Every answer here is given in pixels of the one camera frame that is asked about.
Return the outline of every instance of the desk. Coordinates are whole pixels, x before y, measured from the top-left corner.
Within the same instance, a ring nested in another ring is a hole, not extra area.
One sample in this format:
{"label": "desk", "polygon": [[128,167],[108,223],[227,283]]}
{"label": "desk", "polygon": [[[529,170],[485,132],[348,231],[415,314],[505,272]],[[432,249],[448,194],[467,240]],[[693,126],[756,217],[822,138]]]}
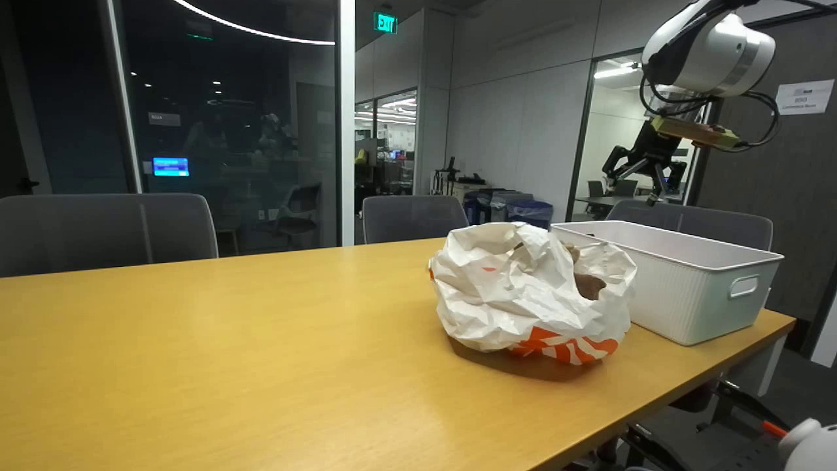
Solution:
{"label": "desk", "polygon": [[789,329],[641,327],[570,382],[454,355],[440,240],[0,281],[0,469],[530,469]]}

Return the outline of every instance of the screen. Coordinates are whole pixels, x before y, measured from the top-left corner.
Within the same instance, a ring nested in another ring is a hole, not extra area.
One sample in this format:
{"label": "screen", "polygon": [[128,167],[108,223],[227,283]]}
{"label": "screen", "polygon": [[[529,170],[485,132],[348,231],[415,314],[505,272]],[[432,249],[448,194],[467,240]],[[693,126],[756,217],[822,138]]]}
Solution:
{"label": "screen", "polygon": [[187,179],[187,157],[152,157],[153,179]]}

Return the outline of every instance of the white plastic bag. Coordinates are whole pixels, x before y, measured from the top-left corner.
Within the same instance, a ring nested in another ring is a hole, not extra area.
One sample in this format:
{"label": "white plastic bag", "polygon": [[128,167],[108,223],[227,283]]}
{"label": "white plastic bag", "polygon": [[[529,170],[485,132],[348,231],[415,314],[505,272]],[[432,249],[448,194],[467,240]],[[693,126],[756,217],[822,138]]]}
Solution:
{"label": "white plastic bag", "polygon": [[[445,332],[472,351],[542,354],[584,366],[614,354],[629,327],[629,257],[610,244],[578,259],[547,231],[523,223],[453,231],[428,265]],[[584,299],[574,274],[603,283]]]}

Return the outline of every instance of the white storage tub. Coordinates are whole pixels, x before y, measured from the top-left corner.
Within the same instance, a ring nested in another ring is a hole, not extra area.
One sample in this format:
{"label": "white storage tub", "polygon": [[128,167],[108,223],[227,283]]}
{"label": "white storage tub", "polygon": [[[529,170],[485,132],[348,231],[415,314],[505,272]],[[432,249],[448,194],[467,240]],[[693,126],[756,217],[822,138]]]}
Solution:
{"label": "white storage tub", "polygon": [[782,253],[623,221],[553,223],[561,244],[611,240],[638,272],[627,294],[629,320],[683,345],[752,324]]}

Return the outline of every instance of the ceiling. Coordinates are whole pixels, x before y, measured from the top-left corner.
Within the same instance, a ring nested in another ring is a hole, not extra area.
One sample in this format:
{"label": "ceiling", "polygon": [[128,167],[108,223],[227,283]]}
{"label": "ceiling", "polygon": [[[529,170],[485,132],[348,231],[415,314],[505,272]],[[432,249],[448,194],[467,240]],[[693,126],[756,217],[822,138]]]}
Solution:
{"label": "ceiling", "polygon": [[383,5],[398,15],[398,20],[407,20],[415,15],[420,9],[441,10],[449,15],[462,15],[470,13],[475,5],[485,0],[359,0],[359,27],[355,27],[355,48],[365,48],[373,43],[380,35],[373,32],[373,13]]}
{"label": "ceiling", "polygon": [[[244,24],[259,32],[335,40],[335,3],[331,0],[187,0],[211,15]],[[128,35],[157,36],[159,43],[178,43],[183,32],[204,43],[250,40],[244,32],[211,24],[181,9],[174,0],[122,0],[130,15]]]}

